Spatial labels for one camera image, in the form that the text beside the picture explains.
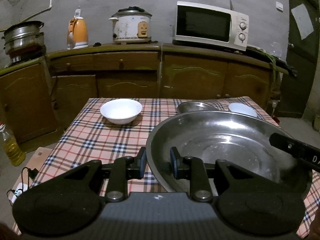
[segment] drawer knob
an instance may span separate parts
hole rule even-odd
[[[119,60],[119,68],[124,69],[123,59]]]

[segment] plaid tablecloth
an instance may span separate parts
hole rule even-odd
[[[90,98],[78,116],[53,149],[42,166],[32,186],[54,178],[82,163],[100,159],[103,164],[112,163],[116,158],[135,156],[141,146],[146,145],[149,133],[161,121],[175,115],[177,106],[187,100],[180,99],[145,99],[139,101],[143,110],[138,117],[127,125],[110,123],[100,114],[100,107],[113,98]],[[254,108],[258,118],[277,125],[274,120],[249,97],[202,100],[219,110],[228,111],[232,102],[241,102]],[[320,201],[319,176],[314,172],[311,190],[305,200],[307,208],[305,218],[298,230],[298,235],[308,234],[309,225]],[[100,195],[105,194],[107,181],[104,182]],[[163,192],[164,188],[157,182],[147,165],[144,179],[128,181],[128,192]]]

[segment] light switch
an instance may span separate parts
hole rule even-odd
[[[283,4],[280,2],[276,2],[276,8],[278,11],[283,12]]]

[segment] microwave knob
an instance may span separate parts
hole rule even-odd
[[[247,25],[245,24],[245,22],[240,22],[239,26],[241,30],[245,30],[247,28]]]
[[[241,40],[241,41],[245,40],[245,35],[243,33],[239,34],[239,40]]]

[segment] metal plate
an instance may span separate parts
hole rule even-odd
[[[272,147],[269,136],[279,127],[244,114],[194,111],[177,114],[150,133],[146,152],[149,166],[168,192],[189,192],[190,182],[172,175],[169,150],[177,147],[181,156],[195,156],[206,163],[226,159],[249,171],[284,184],[301,193],[309,192],[312,171],[288,153]],[[217,195],[210,179],[212,192]]]

